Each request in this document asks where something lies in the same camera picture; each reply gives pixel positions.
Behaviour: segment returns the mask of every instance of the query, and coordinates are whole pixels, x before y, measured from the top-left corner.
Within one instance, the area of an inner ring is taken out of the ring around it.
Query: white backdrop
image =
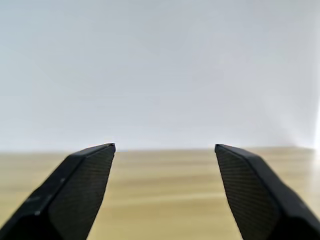
[[[312,146],[318,0],[3,0],[0,151]]]

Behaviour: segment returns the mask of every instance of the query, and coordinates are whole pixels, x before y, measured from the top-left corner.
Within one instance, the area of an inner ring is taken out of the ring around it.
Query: wood grain
[[[320,216],[320,157],[251,148]],[[66,156],[0,155],[0,224]],[[89,240],[240,240],[213,150],[117,152]]]

